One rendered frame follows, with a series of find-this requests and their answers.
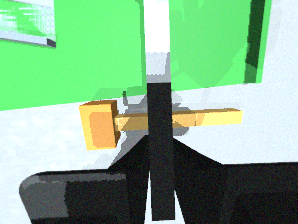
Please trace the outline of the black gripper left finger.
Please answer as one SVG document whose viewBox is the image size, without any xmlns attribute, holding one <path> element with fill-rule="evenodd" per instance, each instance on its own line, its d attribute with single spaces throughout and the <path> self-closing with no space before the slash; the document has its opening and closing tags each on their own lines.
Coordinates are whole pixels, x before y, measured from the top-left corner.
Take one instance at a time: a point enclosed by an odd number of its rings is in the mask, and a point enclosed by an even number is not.
<svg viewBox="0 0 298 224">
<path fill-rule="evenodd" d="M 107 169 L 43 171 L 25 178 L 19 195 L 31 223 L 38 218 L 114 215 L 145 224 L 149 135 Z"/>
</svg>

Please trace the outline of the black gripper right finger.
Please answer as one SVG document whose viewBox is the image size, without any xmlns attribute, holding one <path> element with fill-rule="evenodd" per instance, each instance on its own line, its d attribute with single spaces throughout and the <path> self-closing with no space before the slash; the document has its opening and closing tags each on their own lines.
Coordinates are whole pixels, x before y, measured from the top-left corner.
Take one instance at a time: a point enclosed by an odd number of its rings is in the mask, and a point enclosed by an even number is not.
<svg viewBox="0 0 298 224">
<path fill-rule="evenodd" d="M 298 191 L 298 161 L 222 164 L 173 138 L 174 186 L 185 224 L 230 224 L 243 193 Z"/>
</svg>

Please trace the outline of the orange wooden mallet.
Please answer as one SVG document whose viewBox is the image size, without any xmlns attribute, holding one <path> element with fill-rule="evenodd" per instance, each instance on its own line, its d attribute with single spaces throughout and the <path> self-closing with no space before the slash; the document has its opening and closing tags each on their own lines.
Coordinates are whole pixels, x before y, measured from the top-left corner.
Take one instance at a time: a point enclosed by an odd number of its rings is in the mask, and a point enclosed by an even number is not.
<svg viewBox="0 0 298 224">
<path fill-rule="evenodd" d="M 148 129 L 148 113 L 118 114 L 117 100 L 79 105 L 87 150 L 115 149 L 120 131 Z M 240 124 L 243 111 L 234 108 L 172 111 L 173 128 Z"/>
</svg>

